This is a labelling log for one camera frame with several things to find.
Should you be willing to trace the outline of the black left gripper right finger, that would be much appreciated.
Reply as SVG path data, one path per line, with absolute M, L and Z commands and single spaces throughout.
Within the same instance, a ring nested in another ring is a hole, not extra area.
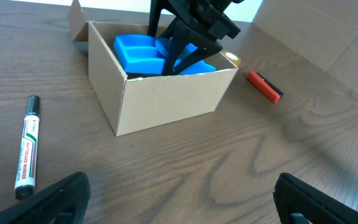
M 358 212 L 289 173 L 281 173 L 273 199 L 282 224 L 358 224 Z

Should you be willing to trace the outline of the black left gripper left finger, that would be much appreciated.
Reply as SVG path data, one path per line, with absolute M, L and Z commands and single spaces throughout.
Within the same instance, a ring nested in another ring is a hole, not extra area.
M 75 172 L 0 212 L 0 223 L 81 224 L 90 200 L 86 173 Z

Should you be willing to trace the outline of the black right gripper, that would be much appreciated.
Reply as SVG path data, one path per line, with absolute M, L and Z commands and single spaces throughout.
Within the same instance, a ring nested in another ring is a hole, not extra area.
M 219 53 L 222 45 L 205 36 L 220 40 L 225 36 L 234 39 L 241 30 L 224 11 L 231 3 L 243 1 L 151 0 L 148 36 L 155 37 L 163 9 L 179 18 L 174 19 L 161 35 L 170 37 L 162 75 L 179 75 L 189 66 Z

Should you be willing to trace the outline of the black whiteboard marker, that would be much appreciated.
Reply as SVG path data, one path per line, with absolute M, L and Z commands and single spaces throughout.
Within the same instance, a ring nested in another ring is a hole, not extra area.
M 21 135 L 19 160 L 15 176 L 15 198 L 22 200 L 35 194 L 37 149 L 39 143 L 40 97 L 28 97 Z

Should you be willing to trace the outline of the blue plastic tape dispenser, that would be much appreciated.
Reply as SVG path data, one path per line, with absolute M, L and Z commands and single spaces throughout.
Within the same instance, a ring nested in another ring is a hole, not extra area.
M 142 34 L 117 35 L 113 47 L 126 73 L 161 75 L 170 39 Z M 216 67 L 204 60 L 189 66 L 179 75 L 215 72 Z

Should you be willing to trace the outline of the yellow clear tape roll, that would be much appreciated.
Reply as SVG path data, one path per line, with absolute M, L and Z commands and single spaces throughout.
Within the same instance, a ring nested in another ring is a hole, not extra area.
M 241 64 L 241 58 L 237 56 L 236 54 L 233 54 L 228 51 L 223 51 L 223 54 L 235 65 L 239 66 Z

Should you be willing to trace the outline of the red stapler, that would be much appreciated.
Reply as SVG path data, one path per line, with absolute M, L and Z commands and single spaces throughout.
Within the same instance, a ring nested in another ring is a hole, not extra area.
M 251 70 L 246 76 L 246 79 L 272 103 L 278 102 L 283 96 L 283 92 L 281 90 L 270 83 L 258 72 Z

